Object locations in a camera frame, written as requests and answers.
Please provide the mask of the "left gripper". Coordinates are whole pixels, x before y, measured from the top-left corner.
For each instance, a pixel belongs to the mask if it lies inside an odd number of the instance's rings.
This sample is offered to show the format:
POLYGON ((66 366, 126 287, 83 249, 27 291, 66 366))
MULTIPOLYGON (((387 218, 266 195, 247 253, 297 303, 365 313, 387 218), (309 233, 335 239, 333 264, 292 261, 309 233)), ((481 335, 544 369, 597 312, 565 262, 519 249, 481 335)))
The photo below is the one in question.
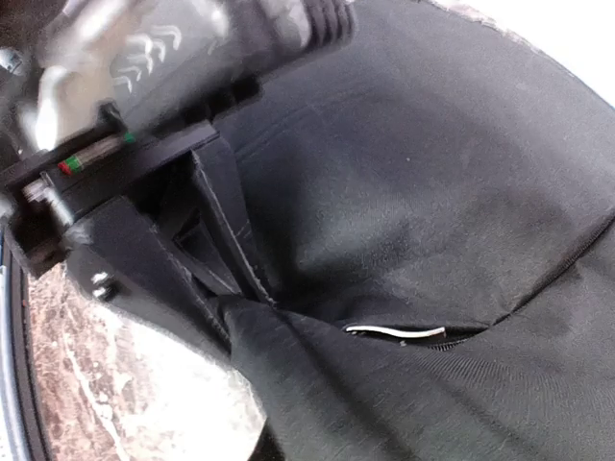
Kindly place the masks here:
MULTIPOLYGON (((89 296, 105 274, 111 310, 228 358, 214 308, 154 223, 109 199, 198 142, 181 127, 191 112, 241 104, 354 28, 348 1, 3 2, 1 221, 19 264, 41 276, 69 252, 89 296)), ((234 151, 216 138, 191 159, 222 261, 244 297, 273 304, 234 151)))

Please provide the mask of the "black student bag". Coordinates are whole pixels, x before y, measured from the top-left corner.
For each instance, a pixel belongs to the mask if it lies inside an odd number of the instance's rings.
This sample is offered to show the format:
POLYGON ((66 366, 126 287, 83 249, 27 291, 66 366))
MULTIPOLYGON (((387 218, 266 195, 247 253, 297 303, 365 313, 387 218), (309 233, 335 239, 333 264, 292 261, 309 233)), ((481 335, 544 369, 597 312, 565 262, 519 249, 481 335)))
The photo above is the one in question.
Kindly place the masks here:
POLYGON ((426 3, 223 120, 277 303, 225 301, 289 460, 614 456, 614 111, 426 3))

